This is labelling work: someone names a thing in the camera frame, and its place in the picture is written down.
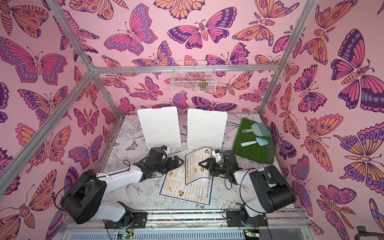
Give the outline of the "white narrow rack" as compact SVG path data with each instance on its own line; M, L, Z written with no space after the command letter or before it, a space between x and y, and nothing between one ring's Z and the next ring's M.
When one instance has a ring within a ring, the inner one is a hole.
M188 148L192 150L203 147L221 149L227 118L227 112L188 109Z

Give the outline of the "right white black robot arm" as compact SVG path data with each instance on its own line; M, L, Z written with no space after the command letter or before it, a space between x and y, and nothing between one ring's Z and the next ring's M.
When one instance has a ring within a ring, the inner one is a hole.
M241 169L233 151L212 152L212 156L199 162L199 166L209 171L212 177L224 177L239 189L243 185L253 186L256 198L242 201L239 211L224 210L226 219L239 219L245 226L268 226L266 214L273 213L297 201L297 197L286 178L274 165L261 170L256 168Z

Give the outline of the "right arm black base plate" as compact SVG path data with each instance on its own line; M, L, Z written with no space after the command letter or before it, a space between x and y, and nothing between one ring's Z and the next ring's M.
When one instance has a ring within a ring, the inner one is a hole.
M268 221L265 214L250 217L246 211L224 210L222 216L229 227L267 227Z

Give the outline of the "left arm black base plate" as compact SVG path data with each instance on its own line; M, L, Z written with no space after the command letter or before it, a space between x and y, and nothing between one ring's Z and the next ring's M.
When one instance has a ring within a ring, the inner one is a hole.
M126 213L118 222L105 221L106 229L144 229L148 219L147 212Z

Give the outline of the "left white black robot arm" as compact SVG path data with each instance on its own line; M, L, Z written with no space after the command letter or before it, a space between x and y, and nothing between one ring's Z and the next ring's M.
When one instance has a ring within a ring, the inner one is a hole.
M166 146L154 147L143 159L124 169L99 174L84 172L76 182L68 185L69 190L60 200L62 210L79 225L90 220L103 220L120 228L132 226L132 209L122 201L109 203L105 197L122 186L162 177L184 164L184 160L178 156L170 157L168 152Z

